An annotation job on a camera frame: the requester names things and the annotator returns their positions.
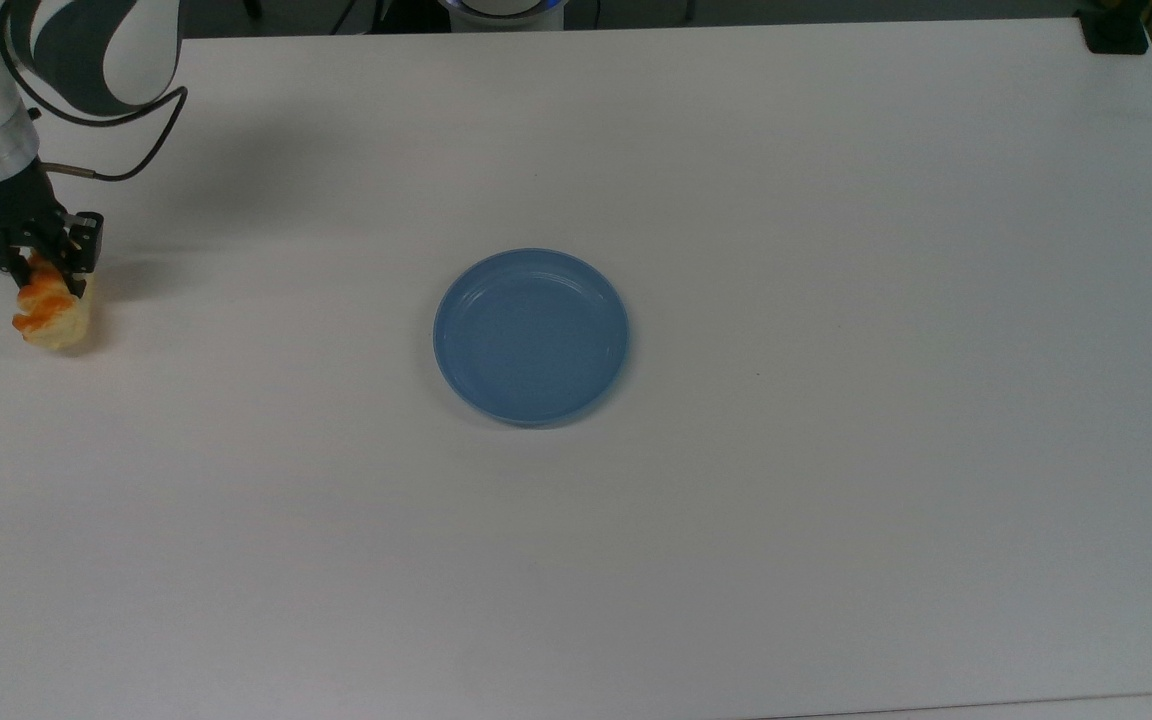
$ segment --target black cable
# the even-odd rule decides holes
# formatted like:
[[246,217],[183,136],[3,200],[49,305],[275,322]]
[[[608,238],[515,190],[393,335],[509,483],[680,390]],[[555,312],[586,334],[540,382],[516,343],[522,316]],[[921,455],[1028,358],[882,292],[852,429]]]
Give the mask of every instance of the black cable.
[[[340,26],[342,26],[344,24],[344,18],[349,17],[349,10],[351,10],[353,7],[357,2],[358,2],[358,0],[349,0],[348,3],[346,3],[343,12],[340,13],[340,17],[338,18],[338,23],[334,24],[334,26],[332,26],[332,32],[328,32],[328,35],[335,35],[335,33],[340,32]],[[381,2],[381,0],[376,0],[376,3],[379,5],[380,2]]]
[[[332,32],[328,32],[328,35],[335,35],[340,32],[340,26],[344,24],[344,18],[349,17],[349,12],[353,10],[353,7],[357,3],[357,1],[358,0],[349,0],[349,3],[344,6],[344,12],[340,13],[338,23],[334,24],[334,26],[332,26]],[[371,28],[367,28],[367,32],[376,32],[376,26],[379,26],[380,17],[384,17],[384,14],[385,14],[385,0],[376,0],[376,5],[372,6],[371,8]]]
[[17,68],[15,68],[15,61],[12,59],[12,53],[8,51],[8,38],[6,38],[6,29],[8,29],[8,22],[6,22],[6,20],[8,20],[10,10],[12,10],[12,0],[6,0],[3,3],[3,8],[0,9],[0,56],[3,59],[3,63],[6,65],[6,67],[8,67],[8,73],[12,73],[12,77],[15,79],[15,82],[17,82],[17,85],[23,88],[24,92],[26,92],[26,94],[29,96],[29,99],[36,101],[38,105],[41,106],[43,109],[48,111],[52,115],[56,115],[56,118],[60,118],[62,120],[68,120],[68,122],[78,126],[91,127],[91,128],[111,128],[115,126],[131,123],[134,120],[142,119],[145,115],[152,113],[152,111],[161,108],[161,106],[168,104],[169,101],[173,100],[177,101],[177,105],[175,105],[175,108],[172,111],[172,115],[168,118],[168,122],[166,122],[166,124],[162,127],[162,132],[159,132],[159,138],[157,138],[154,146],[151,147],[150,151],[147,151],[145,158],[141,159],[141,162],[137,162],[136,167],[131,168],[126,173],[119,173],[116,174],[116,176],[106,176],[106,174],[104,173],[97,173],[94,170],[91,170],[91,176],[84,176],[84,177],[99,179],[99,181],[104,182],[120,182],[120,181],[126,181],[126,179],[136,177],[137,174],[141,174],[141,170],[145,169],[150,164],[150,161],[154,160],[154,156],[159,154],[159,150],[162,147],[162,144],[168,139],[168,135],[170,135],[172,132],[172,128],[175,127],[175,122],[177,122],[177,118],[180,118],[180,111],[184,108],[185,98],[189,96],[189,91],[187,90],[187,88],[184,86],[175,88],[175,90],[168,92],[164,97],[159,97],[159,99],[154,100],[153,103],[143,106],[143,108],[137,109],[134,113],[128,113],[127,115],[122,115],[122,118],[96,120],[91,118],[78,118],[78,115],[69,114],[67,113],[67,111],[56,108],[55,105],[52,105],[51,103],[44,100],[44,97],[38,94],[35,88],[29,86],[26,79],[20,76],[20,71],[17,70]]

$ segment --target floor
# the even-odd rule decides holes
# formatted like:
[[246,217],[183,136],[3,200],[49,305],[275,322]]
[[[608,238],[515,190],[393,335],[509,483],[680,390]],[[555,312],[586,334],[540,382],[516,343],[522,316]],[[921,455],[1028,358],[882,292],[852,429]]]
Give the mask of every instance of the floor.
[[[262,17],[248,17],[243,0],[183,0],[187,37],[362,33],[378,1],[262,0]],[[397,0],[411,3],[412,0]],[[696,0],[697,26],[887,20],[1069,17],[1091,0]],[[676,26],[687,0],[571,0],[568,29]]]

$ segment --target black bracket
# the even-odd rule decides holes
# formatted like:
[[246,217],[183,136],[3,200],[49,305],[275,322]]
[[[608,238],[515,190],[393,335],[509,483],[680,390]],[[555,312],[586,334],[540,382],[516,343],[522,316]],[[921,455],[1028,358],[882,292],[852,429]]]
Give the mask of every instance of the black bracket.
[[12,275],[17,287],[29,285],[29,264],[20,250],[36,251],[59,270],[69,293],[82,297],[88,281],[74,275],[96,270],[104,226],[99,213],[66,215],[56,211],[18,227],[0,228],[0,270]]
[[1097,55],[1144,55],[1149,37],[1140,15],[1149,0],[1123,0],[1105,10],[1079,10],[1083,41]]

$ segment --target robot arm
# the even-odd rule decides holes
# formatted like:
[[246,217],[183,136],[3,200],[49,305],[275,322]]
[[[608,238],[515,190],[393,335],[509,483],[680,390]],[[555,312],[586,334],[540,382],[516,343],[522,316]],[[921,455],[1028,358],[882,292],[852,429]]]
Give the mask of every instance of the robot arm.
[[115,118],[70,119],[93,126],[123,122],[154,108],[170,83],[179,13],[179,0],[0,0],[0,28],[10,50],[0,51],[0,270],[17,285],[28,283],[18,253],[28,247],[56,265],[70,291],[82,296],[84,283],[73,275],[94,266],[101,218],[69,215],[55,199],[9,62],[31,69],[74,108]]

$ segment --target blue plate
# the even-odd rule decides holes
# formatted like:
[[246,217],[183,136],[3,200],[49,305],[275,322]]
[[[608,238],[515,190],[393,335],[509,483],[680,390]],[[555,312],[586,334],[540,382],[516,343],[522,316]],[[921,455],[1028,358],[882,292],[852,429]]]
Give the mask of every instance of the blue plate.
[[468,404],[516,425],[547,425],[604,395],[630,340],[626,305],[585,263],[511,250],[467,270],[434,319],[434,355]]

